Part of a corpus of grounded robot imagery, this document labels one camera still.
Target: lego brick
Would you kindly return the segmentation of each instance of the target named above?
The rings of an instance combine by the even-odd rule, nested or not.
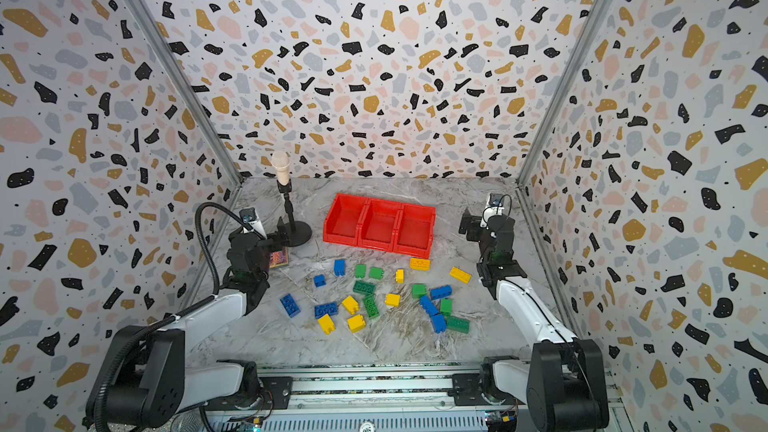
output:
[[[460,268],[456,268],[456,267],[451,269],[451,277],[453,277],[454,279],[456,279],[458,281],[464,282],[465,284],[468,284],[469,283],[469,279],[472,278],[472,276],[470,274],[468,274],[468,273],[464,272],[463,270],[461,270]]]
[[[359,332],[366,328],[366,321],[362,318],[361,315],[356,315],[355,317],[348,318],[346,322],[350,325],[350,331],[354,334],[355,332]]]
[[[353,292],[363,295],[370,295],[375,290],[376,286],[374,284],[369,284],[368,282],[363,281],[355,281],[355,286],[352,288]]]
[[[448,330],[461,332],[463,334],[469,333],[469,321],[465,318],[446,317],[446,326]]]
[[[360,310],[360,304],[357,303],[353,296],[345,298],[341,302],[341,305],[343,305],[346,311],[350,312],[351,315],[354,315],[357,311]]]
[[[432,327],[435,329],[436,334],[440,334],[446,331],[446,318],[437,314],[430,317],[432,320]]]
[[[280,300],[280,303],[283,304],[283,307],[288,313],[288,317],[290,318],[294,318],[298,315],[299,312],[301,312],[301,309],[299,309],[299,306],[296,305],[296,302],[293,301],[293,297],[291,297],[290,294],[283,297]]]
[[[337,277],[346,275],[346,261],[344,259],[339,258],[333,263],[333,273]]]
[[[431,300],[429,300],[429,297],[427,297],[426,295],[422,296],[418,300],[418,302],[420,303],[420,305],[424,309],[424,312],[427,312],[427,315],[429,315],[430,317],[433,316],[433,315],[439,315],[440,314],[440,311],[437,310],[437,307],[435,307],[435,305],[432,303]]]
[[[378,267],[371,267],[371,271],[368,273],[370,278],[381,280],[384,277],[384,270]]]
[[[437,299],[447,297],[452,293],[453,289],[451,289],[450,285],[443,285],[442,287],[430,289],[429,298],[433,301],[436,301]]]
[[[389,307],[399,307],[400,296],[398,294],[387,294],[384,303],[389,305]]]
[[[419,300],[423,295],[427,295],[427,286],[424,284],[414,284],[411,287],[411,294],[413,298]]]
[[[444,298],[440,301],[440,313],[443,315],[450,315],[453,312],[453,301],[449,298]]]
[[[335,303],[315,305],[315,318],[321,318],[323,315],[336,315],[339,313],[339,308]]]
[[[429,260],[426,258],[411,257],[411,268],[413,270],[429,270]]]
[[[367,295],[366,298],[362,300],[362,304],[366,307],[368,318],[379,317],[379,308],[376,306],[376,300],[372,295]]]
[[[320,324],[322,331],[325,332],[326,335],[330,335],[331,332],[336,330],[336,326],[333,324],[333,320],[331,320],[331,317],[328,314],[317,319],[317,323]]]

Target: black cable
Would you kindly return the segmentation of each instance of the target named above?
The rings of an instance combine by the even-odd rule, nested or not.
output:
[[[207,432],[216,432],[213,427],[211,427],[210,422],[208,421],[208,414],[205,413],[205,406],[200,406],[198,409],[200,411],[200,418],[203,419],[203,427],[206,429]]]
[[[235,222],[245,227],[246,230],[253,231],[256,235],[259,236],[261,240],[264,240],[264,236],[259,234],[257,231],[255,231],[254,228],[251,226],[251,224],[247,222],[243,222],[243,219],[240,218],[240,216],[238,216],[228,208],[220,204],[217,204],[216,202],[203,202],[197,207],[197,210],[194,213],[194,227],[197,233],[197,241],[200,243],[200,247],[203,249],[203,255],[205,256],[205,261],[208,263],[208,268],[210,269],[210,276],[214,282],[214,294],[218,295],[219,287],[220,287],[219,273],[216,270],[216,264],[214,264],[214,258],[211,257],[210,251],[208,250],[208,244],[205,241],[205,236],[203,236],[203,223],[202,223],[203,210],[205,210],[208,207],[218,208],[228,216],[232,217],[232,219],[234,219]]]

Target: marble surface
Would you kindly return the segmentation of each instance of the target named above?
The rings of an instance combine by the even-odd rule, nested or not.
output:
[[[432,266],[427,272],[413,271],[409,257],[322,241],[322,223],[337,193],[384,198],[400,202],[435,206],[437,220],[432,244]],[[300,364],[374,364],[401,362],[476,362],[484,357],[502,354],[530,354],[518,327],[508,312],[494,301],[477,279],[475,262],[478,245],[466,242],[457,233],[462,212],[479,214],[489,192],[506,192],[513,197],[511,216],[514,226],[514,257],[534,284],[534,289],[556,315],[552,292],[533,245],[528,225],[515,195],[513,180],[501,178],[445,178],[420,180],[411,178],[324,179],[294,178],[291,199],[296,218],[307,222],[313,230],[305,245],[289,249],[290,264],[270,270],[270,288],[259,307],[249,315],[220,329],[199,344],[188,357],[188,365],[213,363],[217,359],[254,360],[263,365]],[[274,180],[250,178],[237,201],[235,211],[255,206],[267,231],[274,230],[279,216],[284,216],[283,199]],[[227,234],[235,229],[227,225]],[[214,260],[223,273],[228,266],[223,239],[214,251]],[[333,273],[335,259],[346,260],[346,276]],[[328,302],[341,303],[352,294],[362,307],[362,297],[352,292],[355,264],[384,269],[384,279],[366,277],[376,283],[376,304],[381,315],[366,320],[366,328],[352,334],[346,323],[350,315],[339,307],[332,317],[336,330],[325,335],[314,319],[314,306]],[[463,284],[448,274],[451,267],[472,274]],[[395,281],[395,271],[404,268],[405,283]],[[316,288],[312,278],[324,274],[327,285]],[[446,331],[435,334],[426,313],[411,296],[412,284],[427,288],[450,284],[453,288],[453,313],[472,322],[469,334]],[[200,281],[197,298],[210,293],[210,276]],[[301,313],[289,318],[280,298],[290,293]],[[387,293],[401,295],[399,308],[384,304]]]

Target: green lego brick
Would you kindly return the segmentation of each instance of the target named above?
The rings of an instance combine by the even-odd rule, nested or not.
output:
[[[446,326],[450,331],[457,331],[461,332],[462,334],[469,333],[469,321],[464,318],[448,316],[446,317]]]
[[[381,280],[384,277],[384,271],[378,267],[371,267],[371,271],[368,273],[370,278],[376,278]]]
[[[370,295],[375,290],[376,286],[374,284],[369,284],[368,282],[363,281],[355,281],[355,287],[352,288],[353,292],[363,295]]]
[[[423,295],[427,295],[427,286],[424,284],[414,284],[411,287],[413,298],[419,300]]]
[[[376,306],[376,301],[372,295],[367,295],[362,300],[362,304],[366,306],[366,312],[368,312],[368,318],[379,317],[379,308]]]
[[[451,314],[451,311],[453,311],[453,301],[449,298],[444,298],[440,300],[440,313],[449,316]]]

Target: yellow lego brick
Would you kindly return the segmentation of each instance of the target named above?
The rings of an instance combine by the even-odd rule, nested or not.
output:
[[[387,294],[384,303],[389,305],[389,307],[399,307],[400,296],[398,294]]]
[[[358,304],[352,296],[345,298],[341,302],[341,305],[343,305],[346,311],[350,312],[351,315],[354,315],[357,311],[360,310],[360,304]]]
[[[469,283],[469,279],[472,278],[472,276],[470,274],[468,274],[468,273],[464,272],[463,270],[461,270],[460,268],[456,268],[456,267],[451,269],[451,277],[453,277],[454,279],[456,279],[458,281],[464,282],[465,284],[468,284]]]
[[[413,270],[429,270],[429,260],[427,258],[411,257],[411,268]]]
[[[322,331],[325,332],[326,335],[330,335],[331,332],[336,330],[336,326],[333,325],[333,321],[328,314],[325,314],[321,318],[317,319],[317,323],[320,324]]]
[[[366,328],[366,321],[361,315],[356,315],[355,317],[347,319],[346,322],[350,325],[350,330],[353,334]]]

